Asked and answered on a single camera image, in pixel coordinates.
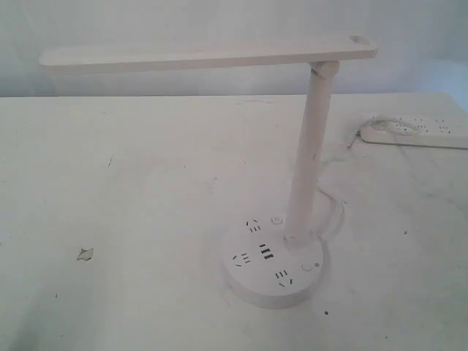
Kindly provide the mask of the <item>white power strip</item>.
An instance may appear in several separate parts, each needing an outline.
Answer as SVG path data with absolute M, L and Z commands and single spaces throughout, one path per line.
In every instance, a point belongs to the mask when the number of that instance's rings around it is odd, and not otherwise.
M 438 116 L 385 116 L 371 118 L 359 129 L 366 143 L 467 149 L 467 122 Z

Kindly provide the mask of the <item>white desk lamp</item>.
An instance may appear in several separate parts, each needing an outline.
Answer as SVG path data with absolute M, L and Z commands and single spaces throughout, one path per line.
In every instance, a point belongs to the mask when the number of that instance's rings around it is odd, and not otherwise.
M 87 75 L 182 69 L 307 64 L 310 78 L 285 216 L 250 216 L 222 242 L 222 266 L 233 292 L 255 306 L 291 307 L 317 286 L 323 250 L 311 234 L 312 208 L 332 82 L 340 63 L 372 59 L 378 47 L 359 34 L 293 41 L 177 48 L 72 46 L 44 50 L 39 64 L 56 74 Z

